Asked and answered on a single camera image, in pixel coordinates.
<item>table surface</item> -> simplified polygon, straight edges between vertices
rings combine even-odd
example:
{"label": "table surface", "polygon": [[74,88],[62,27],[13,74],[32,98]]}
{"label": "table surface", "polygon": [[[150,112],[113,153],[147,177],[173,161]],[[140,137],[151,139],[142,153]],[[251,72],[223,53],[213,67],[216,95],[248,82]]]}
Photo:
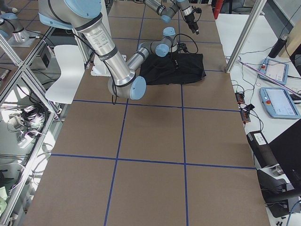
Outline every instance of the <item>table surface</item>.
{"label": "table surface", "polygon": [[[25,226],[269,225],[211,6],[201,8],[199,36],[179,15],[168,25],[204,54],[201,82],[148,86],[141,100],[112,105],[108,78],[86,71]],[[128,58],[166,27],[123,1],[109,23]]]}
{"label": "table surface", "polygon": [[[220,35],[223,51],[225,56],[230,56],[235,44],[240,36],[241,31],[247,21],[248,16],[246,15],[229,15],[229,14],[220,14],[218,19],[216,20],[216,25],[218,28],[218,32]],[[243,62],[252,63],[255,65],[251,65],[253,68],[258,69],[263,60],[269,54],[271,47],[276,43],[277,37],[274,34],[273,30],[271,29],[269,23],[265,19],[264,16],[259,16],[258,20],[256,21],[242,51],[241,51],[241,59]],[[289,72],[288,75],[300,78],[297,70],[295,69],[294,65],[290,62],[289,58],[280,58],[276,57],[275,60],[280,62],[288,62],[289,64]],[[252,97],[252,91],[248,91],[245,93],[245,100],[246,103],[249,104],[250,100],[251,103],[255,106],[255,111],[258,114],[259,118],[264,123],[264,128],[262,133],[264,134],[266,140],[271,142],[277,136],[279,136],[282,132],[288,129],[291,125],[293,125],[296,120],[287,120],[287,119],[272,119],[266,110],[264,109],[260,95],[259,89],[260,87],[277,87],[276,85],[257,78],[257,74],[249,69],[244,68],[242,74],[242,66],[240,64],[235,64],[233,70],[231,71],[231,79],[235,80],[232,81],[233,84],[238,84],[244,87],[245,89],[252,89],[253,87],[248,84],[246,81],[250,82],[251,84],[255,84],[254,95]],[[301,80],[300,79],[287,79],[287,87],[291,88],[294,91],[301,90]],[[299,112],[301,112],[301,106],[296,105]],[[259,130],[259,121],[253,116],[251,117],[251,122],[246,124],[245,132],[246,134],[250,131]],[[266,168],[262,169],[264,172],[271,174],[271,169]],[[285,179],[288,183],[289,180],[285,175],[279,176],[276,179]],[[269,220],[271,225],[275,225],[278,221],[284,221],[286,224],[286,220],[282,220],[281,218],[274,218],[269,210],[267,210]],[[290,220],[290,226],[299,225],[301,221],[301,214],[294,214]]]}

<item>white label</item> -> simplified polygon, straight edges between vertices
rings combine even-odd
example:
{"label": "white label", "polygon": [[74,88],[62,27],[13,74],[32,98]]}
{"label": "white label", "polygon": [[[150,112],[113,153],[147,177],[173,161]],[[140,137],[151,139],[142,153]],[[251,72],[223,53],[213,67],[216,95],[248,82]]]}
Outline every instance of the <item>white label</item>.
{"label": "white label", "polygon": [[257,140],[257,143],[259,145],[266,145],[267,143],[265,142],[265,140],[263,139],[261,133],[254,133],[254,137]]}
{"label": "white label", "polygon": [[97,47],[97,48],[101,48],[104,45],[107,45],[110,43],[110,40],[108,39],[108,37],[105,34],[103,29],[99,29],[98,32],[92,34],[91,41],[93,43],[93,46]]}

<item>white desk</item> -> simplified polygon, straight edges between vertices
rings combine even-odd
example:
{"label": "white desk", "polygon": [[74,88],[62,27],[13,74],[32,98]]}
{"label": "white desk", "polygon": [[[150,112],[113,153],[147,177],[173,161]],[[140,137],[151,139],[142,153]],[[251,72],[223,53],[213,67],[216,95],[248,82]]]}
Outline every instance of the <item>white desk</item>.
{"label": "white desk", "polygon": [[[230,56],[235,44],[240,36],[240,33],[247,21],[248,16],[246,15],[229,15],[229,14],[220,14],[218,19],[216,20],[217,29],[220,35],[222,48],[224,54],[226,56]],[[259,16],[256,24],[251,31],[250,36],[245,43],[242,53],[245,52],[254,52],[254,51],[261,51],[265,50],[269,47],[272,47],[277,41],[277,37],[272,31],[270,25],[268,24],[267,20],[264,16]],[[271,49],[268,49],[264,52],[257,52],[257,53],[248,53],[240,55],[243,62],[252,63],[252,64],[261,64],[263,60],[267,57]],[[289,62],[289,58],[279,58],[276,57],[275,60],[281,62]],[[254,68],[259,68],[259,65],[253,65]],[[257,74],[248,68],[243,69],[244,79],[250,82],[251,84],[255,84]],[[289,63],[289,72],[290,76],[300,77],[298,72],[296,71],[294,65]],[[231,79],[236,80],[239,85],[244,87],[244,89],[252,89],[253,87],[245,82],[242,78],[242,65],[236,64],[233,70],[230,73]],[[301,80],[299,79],[287,79],[287,87],[291,88],[294,91],[301,90]],[[280,135],[283,131],[293,125],[296,120],[282,120],[282,119],[272,119],[269,117],[267,112],[265,111],[261,99],[259,96],[259,89],[260,87],[277,87],[276,85],[267,82],[258,78],[254,95],[252,98],[251,103],[255,106],[255,111],[258,114],[259,118],[264,123],[263,134],[268,142],[272,141],[278,135]],[[252,96],[252,91],[247,91],[245,93],[245,101],[247,104],[250,103],[250,99]],[[301,112],[301,106],[297,105],[299,112]],[[246,124],[245,131],[246,134],[250,131],[259,130],[259,120],[253,116],[250,116],[251,122]],[[277,221],[283,221],[283,226],[286,224],[286,220],[282,220],[281,218],[274,218],[267,208],[269,220],[272,226],[274,226]],[[301,214],[293,214],[289,223],[289,226],[296,226],[300,225],[301,222]]]}

